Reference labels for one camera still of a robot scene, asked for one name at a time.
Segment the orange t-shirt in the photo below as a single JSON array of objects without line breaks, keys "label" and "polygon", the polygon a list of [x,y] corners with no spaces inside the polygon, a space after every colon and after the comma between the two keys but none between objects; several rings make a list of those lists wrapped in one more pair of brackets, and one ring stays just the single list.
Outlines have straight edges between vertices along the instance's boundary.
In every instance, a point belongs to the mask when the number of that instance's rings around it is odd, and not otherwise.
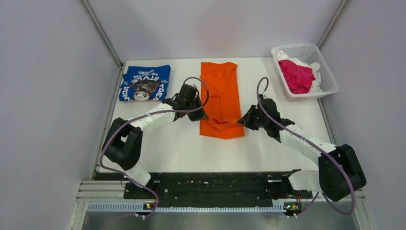
[{"label": "orange t-shirt", "polygon": [[201,63],[201,80],[209,92],[202,92],[207,120],[200,122],[200,135],[212,138],[231,139],[245,135],[244,128],[237,122],[242,118],[237,83],[237,64]]}]

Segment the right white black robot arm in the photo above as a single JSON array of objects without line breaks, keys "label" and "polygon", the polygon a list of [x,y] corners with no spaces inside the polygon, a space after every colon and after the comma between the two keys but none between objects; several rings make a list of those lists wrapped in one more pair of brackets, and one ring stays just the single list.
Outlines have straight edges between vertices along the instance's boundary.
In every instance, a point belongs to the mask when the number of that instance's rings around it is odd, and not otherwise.
[{"label": "right white black robot arm", "polygon": [[238,120],[251,129],[263,128],[267,135],[281,144],[295,149],[311,160],[315,171],[293,170],[284,176],[281,192],[294,197],[301,190],[321,192],[332,201],[339,201],[367,184],[366,177],[354,149],[337,146],[304,132],[294,121],[282,118],[273,99],[260,99]]}]

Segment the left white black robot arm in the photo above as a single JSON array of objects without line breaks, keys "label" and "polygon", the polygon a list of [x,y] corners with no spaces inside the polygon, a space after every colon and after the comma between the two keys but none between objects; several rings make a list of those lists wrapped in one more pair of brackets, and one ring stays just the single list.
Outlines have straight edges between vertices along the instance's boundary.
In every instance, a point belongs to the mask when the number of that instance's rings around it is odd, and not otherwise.
[{"label": "left white black robot arm", "polygon": [[191,121],[208,117],[199,90],[193,85],[183,84],[174,97],[165,99],[136,118],[113,120],[101,150],[99,166],[134,182],[135,192],[140,197],[150,197],[154,190],[149,182],[151,175],[140,162],[143,136],[184,116]]}]

